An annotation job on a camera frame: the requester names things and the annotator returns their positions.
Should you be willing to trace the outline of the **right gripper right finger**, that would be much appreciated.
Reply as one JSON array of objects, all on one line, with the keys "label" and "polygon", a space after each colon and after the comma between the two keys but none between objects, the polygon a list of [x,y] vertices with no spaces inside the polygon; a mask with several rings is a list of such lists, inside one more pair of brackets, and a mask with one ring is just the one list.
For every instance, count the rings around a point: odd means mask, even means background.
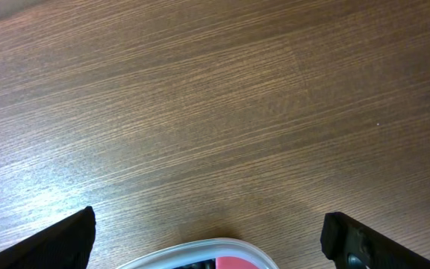
[{"label": "right gripper right finger", "polygon": [[320,243],[337,269],[430,269],[430,260],[338,211],[325,214]]}]

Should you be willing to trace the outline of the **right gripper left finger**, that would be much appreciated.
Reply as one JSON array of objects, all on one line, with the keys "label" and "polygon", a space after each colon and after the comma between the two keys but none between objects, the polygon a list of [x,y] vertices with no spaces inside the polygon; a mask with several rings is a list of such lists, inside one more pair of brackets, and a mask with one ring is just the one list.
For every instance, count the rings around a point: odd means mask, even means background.
[{"label": "right gripper left finger", "polygon": [[0,269],[85,269],[96,239],[96,217],[86,208],[0,252]]}]

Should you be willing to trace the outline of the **pink scoop with blue handle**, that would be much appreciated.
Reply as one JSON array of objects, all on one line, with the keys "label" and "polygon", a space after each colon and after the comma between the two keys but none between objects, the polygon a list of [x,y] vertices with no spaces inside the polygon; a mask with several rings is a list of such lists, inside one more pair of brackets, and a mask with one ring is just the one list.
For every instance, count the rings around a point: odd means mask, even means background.
[{"label": "pink scoop with blue handle", "polygon": [[258,269],[251,262],[237,257],[218,257],[215,259],[216,269]]}]

